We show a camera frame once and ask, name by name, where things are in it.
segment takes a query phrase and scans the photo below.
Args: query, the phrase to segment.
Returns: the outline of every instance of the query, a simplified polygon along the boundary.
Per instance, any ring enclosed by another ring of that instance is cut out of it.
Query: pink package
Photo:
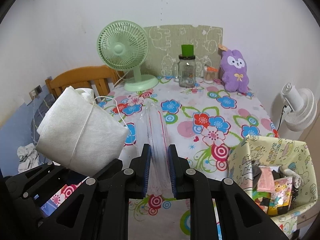
[[[269,167],[259,167],[261,169],[261,176],[257,184],[257,191],[274,192],[275,181],[271,169]]]

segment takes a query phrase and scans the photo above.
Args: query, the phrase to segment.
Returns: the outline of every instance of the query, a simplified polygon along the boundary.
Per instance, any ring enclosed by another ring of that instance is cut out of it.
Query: fan base
[[[153,75],[141,75],[141,81],[136,82],[134,77],[128,79],[124,83],[124,89],[129,92],[138,92],[155,87],[158,84],[158,79]]]

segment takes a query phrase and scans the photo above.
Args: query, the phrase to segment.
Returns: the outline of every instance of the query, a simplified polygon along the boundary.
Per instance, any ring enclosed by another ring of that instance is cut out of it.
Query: plush toy ear
[[[231,55],[232,54],[232,51],[230,49],[228,49],[227,51],[223,50],[222,51],[222,56],[226,56],[226,55]]]
[[[242,54],[241,54],[241,52],[239,50],[234,49],[232,51],[232,54],[233,54],[233,56],[236,57],[236,59],[238,59],[238,58],[242,58],[243,59],[243,56],[242,56]]]

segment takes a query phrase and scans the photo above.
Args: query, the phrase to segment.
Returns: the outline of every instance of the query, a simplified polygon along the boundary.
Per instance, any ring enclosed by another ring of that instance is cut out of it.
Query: green desk fan
[[[115,21],[100,33],[97,49],[103,62],[115,70],[133,70],[134,77],[127,79],[124,89],[130,92],[143,91],[158,84],[152,75],[141,75],[140,65],[149,51],[147,33],[130,21]]]

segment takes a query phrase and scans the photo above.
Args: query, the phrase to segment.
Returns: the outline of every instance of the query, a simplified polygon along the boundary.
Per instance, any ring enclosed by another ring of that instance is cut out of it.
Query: white fan
[[[282,89],[282,96],[288,103],[283,110],[287,127],[294,132],[307,128],[317,113],[317,102],[312,91],[308,88],[297,90],[294,85],[287,83]]]

